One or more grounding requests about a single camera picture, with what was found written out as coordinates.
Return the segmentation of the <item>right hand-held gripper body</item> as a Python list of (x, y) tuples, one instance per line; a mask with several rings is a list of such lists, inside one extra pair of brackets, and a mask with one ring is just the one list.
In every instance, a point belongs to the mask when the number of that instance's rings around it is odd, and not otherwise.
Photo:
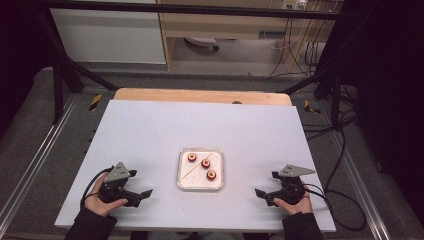
[(274, 198), (279, 198), (289, 204), (297, 204), (305, 194), (305, 188), (300, 179), (301, 176), (314, 174), (313, 169), (287, 164), (279, 172), (281, 189), (267, 193), (266, 202), (269, 206), (275, 206)]

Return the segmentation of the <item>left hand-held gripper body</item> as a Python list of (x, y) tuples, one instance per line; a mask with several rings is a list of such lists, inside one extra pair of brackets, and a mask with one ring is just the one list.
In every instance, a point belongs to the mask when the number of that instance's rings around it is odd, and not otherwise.
[(105, 203), (111, 203), (118, 199), (127, 199), (125, 207), (138, 207), (142, 195), (124, 189), (125, 184), (132, 178), (129, 176), (129, 170), (119, 162), (109, 171), (99, 190), (99, 198)]

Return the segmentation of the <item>square metal tray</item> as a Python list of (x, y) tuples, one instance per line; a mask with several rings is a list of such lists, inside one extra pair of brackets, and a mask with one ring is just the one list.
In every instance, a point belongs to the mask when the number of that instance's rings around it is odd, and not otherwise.
[[(195, 153), (197, 159), (195, 162), (189, 162), (187, 156), (190, 153)], [(208, 170), (216, 172), (214, 180), (207, 179), (207, 171), (202, 167), (197, 168), (188, 176), (183, 178), (187, 171), (192, 166), (196, 166), (201, 160), (208, 158), (211, 161), (211, 166)], [(180, 151), (177, 184), (180, 188), (189, 191), (217, 191), (224, 185), (224, 155), (217, 148), (202, 148), (202, 147), (186, 147)]]

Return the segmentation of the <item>thin wooden skewer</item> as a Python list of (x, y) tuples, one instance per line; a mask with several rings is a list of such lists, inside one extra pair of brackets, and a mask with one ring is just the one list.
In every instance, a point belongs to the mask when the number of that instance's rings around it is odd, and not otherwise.
[(186, 174), (183, 176), (183, 178), (185, 178), (186, 176), (188, 176), (191, 172), (193, 172), (194, 170), (196, 170), (197, 168), (199, 168), (199, 167), (202, 167), (202, 165), (201, 165), (201, 162), (203, 161), (203, 160), (201, 160), (196, 166), (192, 166), (191, 168), (190, 168), (190, 170), (189, 171), (187, 171), (186, 172)]

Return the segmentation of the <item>person's right hand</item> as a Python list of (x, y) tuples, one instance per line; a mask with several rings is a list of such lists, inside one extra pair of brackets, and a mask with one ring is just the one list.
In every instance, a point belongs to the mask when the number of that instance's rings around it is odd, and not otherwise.
[(274, 198), (273, 202), (280, 208), (284, 209), (289, 215), (295, 215), (297, 213), (307, 214), (312, 213), (312, 203), (308, 192), (304, 194), (302, 199), (297, 204), (289, 204), (286, 201)]

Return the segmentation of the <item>person's left hand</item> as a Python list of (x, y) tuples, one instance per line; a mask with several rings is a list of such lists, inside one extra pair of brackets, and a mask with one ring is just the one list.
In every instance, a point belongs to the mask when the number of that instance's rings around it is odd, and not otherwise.
[(111, 203), (104, 203), (98, 196), (107, 173), (103, 173), (95, 182), (88, 196), (84, 200), (84, 207), (102, 217), (107, 217), (113, 210), (124, 206), (128, 200), (118, 199)]

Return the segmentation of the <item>yellow black tape strip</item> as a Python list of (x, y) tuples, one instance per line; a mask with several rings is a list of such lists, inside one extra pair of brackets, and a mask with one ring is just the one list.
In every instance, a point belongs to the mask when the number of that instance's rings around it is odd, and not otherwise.
[(321, 114), (319, 109), (312, 108), (308, 100), (304, 100), (304, 110), (314, 114)]
[(95, 111), (95, 109), (97, 108), (97, 105), (100, 102), (101, 98), (102, 98), (102, 94), (97, 94), (97, 95), (94, 96), (94, 98), (93, 98), (93, 100), (90, 104), (89, 111)]

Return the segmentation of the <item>wooden table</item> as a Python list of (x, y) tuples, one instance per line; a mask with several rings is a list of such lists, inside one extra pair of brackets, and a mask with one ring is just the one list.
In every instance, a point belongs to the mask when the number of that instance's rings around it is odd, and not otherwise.
[(114, 100), (168, 101), (198, 103), (228, 103), (253, 105), (291, 106), (287, 94), (255, 91), (209, 91), (185, 89), (121, 88), (116, 91)]

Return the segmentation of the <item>white cabinet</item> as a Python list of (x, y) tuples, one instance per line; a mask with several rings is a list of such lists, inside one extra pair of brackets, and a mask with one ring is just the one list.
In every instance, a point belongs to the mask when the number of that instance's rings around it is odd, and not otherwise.
[(51, 10), (67, 54), (78, 62), (164, 64), (154, 13)]

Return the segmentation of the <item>black curtain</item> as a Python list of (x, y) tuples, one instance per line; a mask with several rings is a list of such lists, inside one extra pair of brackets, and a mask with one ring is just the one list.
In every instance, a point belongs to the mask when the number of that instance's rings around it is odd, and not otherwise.
[(0, 136), (49, 65), (43, 56), (40, 26), (26, 0), (0, 0)]
[(424, 0), (379, 0), (346, 77), (376, 158), (424, 221)]

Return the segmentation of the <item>white chair base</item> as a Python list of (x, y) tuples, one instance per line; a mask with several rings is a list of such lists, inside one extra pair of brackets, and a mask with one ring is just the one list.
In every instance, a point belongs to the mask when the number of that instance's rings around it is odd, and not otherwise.
[(196, 46), (211, 48), (213, 51), (219, 50), (219, 46), (214, 38), (186, 38), (186, 41)]

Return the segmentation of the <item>wooden desk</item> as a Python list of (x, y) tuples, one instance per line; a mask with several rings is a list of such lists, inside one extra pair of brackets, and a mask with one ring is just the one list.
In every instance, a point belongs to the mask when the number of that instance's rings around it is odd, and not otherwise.
[[(206, 5), (282, 9), (283, 0), (156, 0), (159, 4)], [(343, 0), (308, 0), (307, 11), (338, 12)], [(300, 69), (301, 52), (308, 44), (325, 43), (334, 26), (332, 20), (277, 19), (222, 15), (161, 13), (163, 37), (269, 40), (283, 54), (286, 70)]]

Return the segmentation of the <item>white power strip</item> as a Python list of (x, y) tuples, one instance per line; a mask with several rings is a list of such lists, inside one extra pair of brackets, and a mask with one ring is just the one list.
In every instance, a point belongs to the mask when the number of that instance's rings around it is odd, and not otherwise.
[(281, 8), (286, 10), (304, 10), (308, 0), (283, 0)]

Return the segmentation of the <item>aluminium rail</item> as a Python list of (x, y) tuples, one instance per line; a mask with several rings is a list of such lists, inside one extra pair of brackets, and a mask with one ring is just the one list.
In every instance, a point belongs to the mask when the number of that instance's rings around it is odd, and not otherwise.
[(341, 153), (341, 163), (344, 165), (348, 179), (355, 192), (358, 203), (362, 207), (368, 226), (375, 240), (390, 240), (390, 234), (382, 220), (380, 213), (371, 197), (365, 181), (360, 176), (357, 167), (354, 164), (346, 145), (345, 140), (340, 132), (333, 132), (332, 137), (334, 143)]
[(31, 185), (42, 168), (79, 98), (79, 94), (72, 94), (68, 98), (63, 108), (63, 115), (49, 129), (49, 132), (42, 141), (40, 147), (37, 149), (35, 155), (32, 157), (31, 162), (25, 169), (23, 175), (20, 177), (19, 182), (14, 187), (13, 192), (9, 196), (7, 202), (0, 210), (0, 238), (5, 235), (10, 223), (15, 217), (16, 212), (18, 211), (25, 196), (31, 188)]

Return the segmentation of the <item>black metal frame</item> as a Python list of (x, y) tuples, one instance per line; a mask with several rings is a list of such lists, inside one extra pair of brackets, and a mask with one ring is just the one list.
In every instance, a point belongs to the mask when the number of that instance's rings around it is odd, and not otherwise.
[(59, 34), (53, 29), (53, 25), (47, 21), (45, 13), (53, 9), (72, 10), (92, 10), (92, 11), (116, 11), (116, 12), (142, 12), (142, 13), (171, 13), (171, 14), (192, 14), (192, 15), (222, 15), (222, 16), (243, 16), (243, 17), (265, 17), (265, 18), (291, 18), (291, 19), (318, 19), (318, 20), (345, 20), (349, 14), (341, 12), (318, 12), (318, 11), (293, 11), (275, 10), (246, 7), (225, 7), (225, 6), (201, 6), (201, 5), (176, 5), (176, 4), (150, 4), (150, 3), (128, 3), (128, 2), (107, 2), (107, 1), (78, 1), (78, 0), (34, 0), (32, 10), (43, 31), (45, 32), (49, 44), (53, 47), (56, 57), (54, 67), (54, 93), (55, 93), (55, 119), (58, 122), (63, 114), (63, 100), (61, 90), (61, 79), (70, 87), (72, 92), (81, 92), (84, 87), (77, 75), (77, 72), (85, 75), (97, 84), (108, 90), (116, 91), (118, 86), (109, 83), (101, 77), (95, 75), (85, 67), (76, 63), (68, 56)]

